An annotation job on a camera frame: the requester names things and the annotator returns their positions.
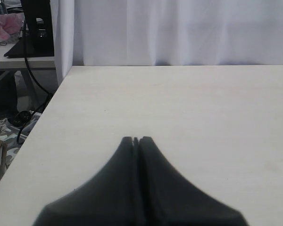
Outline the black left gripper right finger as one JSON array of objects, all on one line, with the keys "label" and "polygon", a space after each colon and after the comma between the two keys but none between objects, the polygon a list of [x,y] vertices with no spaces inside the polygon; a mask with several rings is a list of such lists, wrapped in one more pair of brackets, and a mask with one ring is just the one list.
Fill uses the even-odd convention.
[{"label": "black left gripper right finger", "polygon": [[148,226],[246,226],[236,209],[214,199],[187,180],[151,137],[138,145],[143,208]]}]

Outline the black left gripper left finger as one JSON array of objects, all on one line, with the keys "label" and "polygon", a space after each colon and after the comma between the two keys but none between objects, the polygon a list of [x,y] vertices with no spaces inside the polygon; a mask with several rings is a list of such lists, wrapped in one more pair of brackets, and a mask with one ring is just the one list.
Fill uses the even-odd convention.
[{"label": "black left gripper left finger", "polygon": [[139,225],[137,145],[137,138],[122,138],[112,157],[92,179],[46,205],[34,225]]}]

